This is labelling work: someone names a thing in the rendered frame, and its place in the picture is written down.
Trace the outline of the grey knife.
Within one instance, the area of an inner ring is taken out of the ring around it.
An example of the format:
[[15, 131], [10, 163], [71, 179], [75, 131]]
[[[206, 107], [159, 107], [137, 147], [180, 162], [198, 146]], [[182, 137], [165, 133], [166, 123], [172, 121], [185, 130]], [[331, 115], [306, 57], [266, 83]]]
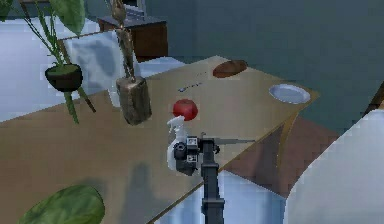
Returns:
[[212, 140], [216, 145], [245, 144], [245, 143], [255, 142], [255, 140], [245, 140], [245, 139], [212, 138]]

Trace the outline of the white spray bottle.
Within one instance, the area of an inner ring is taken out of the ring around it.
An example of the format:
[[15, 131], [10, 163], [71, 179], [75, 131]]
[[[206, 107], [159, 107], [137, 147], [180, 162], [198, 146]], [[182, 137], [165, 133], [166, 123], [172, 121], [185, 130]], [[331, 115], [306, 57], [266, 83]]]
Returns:
[[174, 158], [174, 146], [176, 143], [185, 142], [187, 138], [187, 131], [184, 127], [184, 116], [177, 116], [170, 119], [167, 124], [170, 126], [169, 133], [173, 133], [171, 143], [167, 149], [167, 164], [170, 170], [176, 170], [176, 160]]

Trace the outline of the house plant in black pot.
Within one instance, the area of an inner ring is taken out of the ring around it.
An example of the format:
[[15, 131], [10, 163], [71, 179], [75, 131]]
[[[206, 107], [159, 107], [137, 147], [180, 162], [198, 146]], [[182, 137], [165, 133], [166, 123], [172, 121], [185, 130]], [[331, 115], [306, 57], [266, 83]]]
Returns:
[[13, 6], [13, 0], [0, 0], [0, 22], [5, 22], [10, 11], [13, 11], [26, 22], [30, 30], [48, 49], [50, 56], [55, 58], [53, 66], [45, 70], [45, 77], [53, 88], [64, 94], [65, 103], [73, 121], [78, 124], [77, 112], [72, 99], [72, 92], [77, 91], [85, 99], [88, 106], [95, 111], [88, 96], [82, 89], [83, 75], [79, 65], [66, 62], [65, 54], [59, 46], [59, 40], [55, 28], [55, 20], [59, 19], [63, 25], [77, 37], [80, 36], [85, 24], [84, 0], [48, 0], [47, 8], [49, 22], [46, 22], [44, 12], [40, 9], [37, 0], [34, 4], [37, 10], [37, 18], [43, 32], [39, 32], [29, 15], [21, 13]]

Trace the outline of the dark brown cabinet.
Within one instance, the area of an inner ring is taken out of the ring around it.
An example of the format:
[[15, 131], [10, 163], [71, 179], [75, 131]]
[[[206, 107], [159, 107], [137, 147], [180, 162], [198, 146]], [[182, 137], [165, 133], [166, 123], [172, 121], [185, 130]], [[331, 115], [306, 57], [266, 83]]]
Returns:
[[168, 32], [165, 20], [151, 16], [142, 19], [131, 17], [124, 21], [124, 26], [131, 30], [134, 51], [139, 62], [168, 55]]

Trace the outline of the grey laptop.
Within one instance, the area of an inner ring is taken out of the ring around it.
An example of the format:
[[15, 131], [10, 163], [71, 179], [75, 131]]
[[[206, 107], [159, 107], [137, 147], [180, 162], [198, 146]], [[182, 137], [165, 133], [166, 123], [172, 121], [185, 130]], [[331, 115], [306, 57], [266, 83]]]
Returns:
[[123, 0], [126, 13], [130, 17], [144, 19], [147, 16], [146, 0]]

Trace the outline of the white round plate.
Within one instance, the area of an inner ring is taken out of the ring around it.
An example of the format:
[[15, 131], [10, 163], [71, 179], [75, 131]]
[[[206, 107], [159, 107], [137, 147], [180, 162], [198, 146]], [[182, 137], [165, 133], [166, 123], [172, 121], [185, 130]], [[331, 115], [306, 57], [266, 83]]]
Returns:
[[276, 100], [289, 104], [304, 104], [311, 99], [306, 90], [291, 84], [273, 85], [269, 88], [269, 94]]

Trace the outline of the green lettuce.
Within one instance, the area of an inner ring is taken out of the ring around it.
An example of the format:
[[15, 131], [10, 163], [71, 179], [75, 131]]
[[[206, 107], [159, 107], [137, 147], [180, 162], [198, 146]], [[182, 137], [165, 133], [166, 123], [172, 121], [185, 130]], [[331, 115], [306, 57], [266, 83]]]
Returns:
[[17, 224], [101, 224], [104, 216], [100, 193], [89, 185], [73, 185], [35, 204]]

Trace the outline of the red tomato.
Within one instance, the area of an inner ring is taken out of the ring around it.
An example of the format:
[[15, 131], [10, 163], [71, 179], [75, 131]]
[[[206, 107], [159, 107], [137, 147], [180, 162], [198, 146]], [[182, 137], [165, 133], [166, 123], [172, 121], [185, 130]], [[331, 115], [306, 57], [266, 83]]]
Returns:
[[173, 105], [173, 115], [183, 116], [186, 121], [193, 120], [198, 114], [197, 105], [190, 99], [180, 99]]

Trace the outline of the white chair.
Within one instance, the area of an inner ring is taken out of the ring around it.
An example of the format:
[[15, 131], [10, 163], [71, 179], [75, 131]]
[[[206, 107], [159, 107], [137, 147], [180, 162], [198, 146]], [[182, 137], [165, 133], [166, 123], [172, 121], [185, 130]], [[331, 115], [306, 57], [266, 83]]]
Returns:
[[70, 62], [81, 67], [85, 92], [91, 95], [107, 90], [112, 105], [119, 108], [116, 80], [125, 76], [125, 70], [116, 33], [97, 32], [62, 42]]
[[307, 167], [283, 224], [384, 224], [384, 110], [369, 112]]
[[[228, 171], [220, 172], [218, 181], [224, 224], [283, 224], [285, 198]], [[200, 187], [154, 224], [205, 224], [202, 197]]]

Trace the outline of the wooden table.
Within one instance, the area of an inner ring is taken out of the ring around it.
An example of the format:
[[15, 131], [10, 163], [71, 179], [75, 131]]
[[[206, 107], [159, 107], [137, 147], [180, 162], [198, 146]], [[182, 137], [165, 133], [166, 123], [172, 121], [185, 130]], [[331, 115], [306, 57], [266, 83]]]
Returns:
[[[92, 95], [95, 111], [77, 104], [78, 124], [62, 105], [0, 123], [0, 224], [16, 224], [36, 203], [74, 184], [101, 192], [102, 224], [154, 222], [202, 184], [200, 176], [167, 167], [167, 122], [179, 99], [198, 107], [186, 125], [192, 135], [260, 141], [292, 125], [304, 107], [269, 94], [280, 78], [252, 68], [216, 78], [212, 71], [223, 61], [213, 56], [148, 78], [152, 116], [137, 126], [126, 123], [106, 92]], [[224, 146], [216, 160], [226, 165], [249, 145]]]

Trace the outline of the bronze statue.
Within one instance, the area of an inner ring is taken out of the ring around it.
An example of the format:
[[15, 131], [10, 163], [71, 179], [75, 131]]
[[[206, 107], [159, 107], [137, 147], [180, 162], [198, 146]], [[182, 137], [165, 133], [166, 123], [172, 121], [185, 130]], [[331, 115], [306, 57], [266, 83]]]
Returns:
[[152, 115], [145, 78], [135, 76], [134, 46], [131, 30], [126, 28], [126, 10], [122, 0], [110, 0], [112, 18], [117, 22], [115, 33], [123, 55], [125, 76], [116, 80], [120, 107], [128, 124], [138, 125]]

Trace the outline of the small blue-grey utensil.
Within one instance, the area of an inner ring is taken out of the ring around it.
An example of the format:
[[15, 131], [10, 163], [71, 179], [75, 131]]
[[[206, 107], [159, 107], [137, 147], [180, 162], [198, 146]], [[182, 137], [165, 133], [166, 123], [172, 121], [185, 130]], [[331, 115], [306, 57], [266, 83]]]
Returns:
[[202, 85], [202, 84], [203, 84], [203, 82], [194, 83], [194, 84], [191, 84], [191, 85], [188, 85], [188, 86], [179, 88], [179, 89], [178, 89], [178, 92], [181, 92], [181, 93], [182, 93], [182, 92], [187, 91], [187, 90], [190, 89], [190, 88], [198, 87], [198, 86], [200, 86], [200, 85]]

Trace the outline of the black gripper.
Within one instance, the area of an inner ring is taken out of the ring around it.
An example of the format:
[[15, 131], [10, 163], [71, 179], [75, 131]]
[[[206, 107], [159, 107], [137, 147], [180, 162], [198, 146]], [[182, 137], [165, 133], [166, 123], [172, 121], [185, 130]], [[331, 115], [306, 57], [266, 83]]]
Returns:
[[187, 176], [192, 176], [198, 169], [200, 150], [197, 143], [178, 142], [174, 146], [176, 170]]

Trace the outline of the brown bread loaf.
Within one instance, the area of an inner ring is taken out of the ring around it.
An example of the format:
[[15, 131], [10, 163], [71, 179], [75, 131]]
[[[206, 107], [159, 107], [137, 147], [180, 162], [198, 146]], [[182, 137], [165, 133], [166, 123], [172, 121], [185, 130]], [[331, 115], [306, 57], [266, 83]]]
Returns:
[[247, 69], [248, 64], [244, 60], [230, 60], [216, 66], [213, 70], [213, 76], [216, 78], [227, 78], [237, 75]]

